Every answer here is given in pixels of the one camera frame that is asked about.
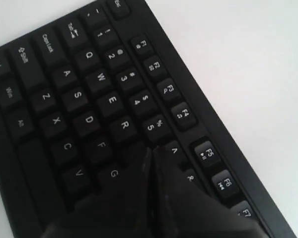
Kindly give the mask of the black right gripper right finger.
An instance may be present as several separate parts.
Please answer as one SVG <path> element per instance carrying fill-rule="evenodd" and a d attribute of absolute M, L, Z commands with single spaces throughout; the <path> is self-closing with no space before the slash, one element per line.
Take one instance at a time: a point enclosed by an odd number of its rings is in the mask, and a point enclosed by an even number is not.
<path fill-rule="evenodd" d="M 171 154 L 156 147 L 158 228 L 162 238 L 266 238 L 261 225 L 237 215 L 185 177 Z"/>

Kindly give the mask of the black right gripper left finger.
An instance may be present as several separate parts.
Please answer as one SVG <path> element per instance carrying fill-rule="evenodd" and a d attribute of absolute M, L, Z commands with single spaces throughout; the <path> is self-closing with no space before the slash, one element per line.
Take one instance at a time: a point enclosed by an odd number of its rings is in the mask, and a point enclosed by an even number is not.
<path fill-rule="evenodd" d="M 47 226 L 43 238 L 151 238 L 148 186 L 152 150 L 145 148 L 114 185 Z"/>

